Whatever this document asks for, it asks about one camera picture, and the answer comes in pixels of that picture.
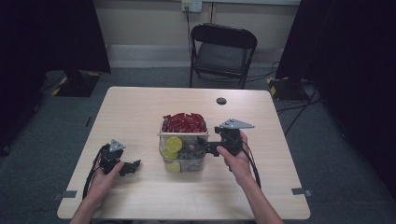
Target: wall outlet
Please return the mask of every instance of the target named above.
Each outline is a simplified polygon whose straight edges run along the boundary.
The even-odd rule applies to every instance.
[[[181,11],[202,12],[202,0],[182,0]]]

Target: yellow object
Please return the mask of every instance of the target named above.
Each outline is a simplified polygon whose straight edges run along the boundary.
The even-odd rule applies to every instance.
[[[166,163],[165,168],[167,171],[170,171],[173,173],[180,173],[180,164],[178,164],[177,161],[174,161],[171,163]]]
[[[167,149],[169,152],[179,152],[182,147],[183,143],[178,137],[173,136],[166,140],[165,149]]]
[[[174,160],[177,158],[177,152],[170,152],[168,149],[164,149],[161,154],[166,159]]]

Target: chair seat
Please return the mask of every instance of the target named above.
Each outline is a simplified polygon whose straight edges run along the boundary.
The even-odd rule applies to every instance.
[[[246,49],[203,43],[195,67],[242,75],[245,71],[247,55]]]

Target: chair backrest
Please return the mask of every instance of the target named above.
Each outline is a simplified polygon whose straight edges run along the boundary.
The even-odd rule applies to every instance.
[[[255,49],[256,36],[248,30],[214,23],[196,25],[191,30],[191,40],[240,49]]]

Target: human hand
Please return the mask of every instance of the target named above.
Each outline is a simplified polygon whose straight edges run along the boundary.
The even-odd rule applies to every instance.
[[[107,195],[114,182],[114,178],[119,174],[119,171],[124,165],[123,161],[117,163],[110,173],[105,175],[103,170],[99,168],[99,162],[95,164],[95,173],[92,176],[90,188],[88,189],[87,198],[92,198],[97,203],[101,202]]]
[[[243,149],[246,151],[246,153],[249,153],[248,137],[242,131],[240,131],[240,133],[243,141]],[[247,178],[252,178],[249,160],[243,151],[239,152],[238,155],[233,156],[224,147],[217,147],[217,150],[219,154],[224,158],[225,164],[229,166],[231,171],[233,172],[236,183],[241,185],[243,182],[245,182]]]

